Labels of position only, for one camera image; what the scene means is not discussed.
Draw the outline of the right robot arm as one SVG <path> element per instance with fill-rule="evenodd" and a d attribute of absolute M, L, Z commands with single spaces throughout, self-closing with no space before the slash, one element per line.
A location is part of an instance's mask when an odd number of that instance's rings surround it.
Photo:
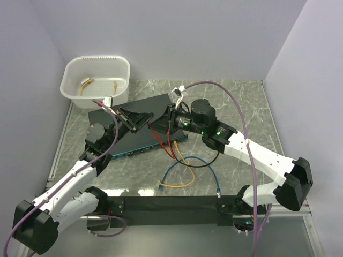
<path fill-rule="evenodd" d="M 183 113 L 174 104 L 149 124 L 162 134 L 184 130 L 202 135 L 202 142 L 210 149 L 237 158 L 272 179 L 271 183 L 246 186 L 236 200 L 236 209 L 249 213 L 255 205 L 279 203 L 291 211 L 299 211 L 313 185 L 308 160 L 294 160 L 246 139 L 243 133 L 217 120 L 215 109 L 208 100 L 195 100 L 190 113 Z"/>

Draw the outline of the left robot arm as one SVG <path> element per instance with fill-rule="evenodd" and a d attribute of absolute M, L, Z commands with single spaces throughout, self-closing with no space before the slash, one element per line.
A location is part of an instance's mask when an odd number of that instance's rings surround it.
<path fill-rule="evenodd" d="M 107 167 L 112 159 L 110 150 L 114 144 L 128 132 L 138 132 L 154 113 L 138 113 L 122 108 L 105 110 L 110 113 L 113 122 L 107 127 L 99 123 L 89 126 L 85 150 L 72 169 L 32 202 L 23 200 L 17 205 L 11 236 L 33 253 L 47 252 L 58 235 L 80 217 L 90 213 L 109 213 L 108 196 L 103 190 L 92 186 L 80 196 L 76 193 Z"/>

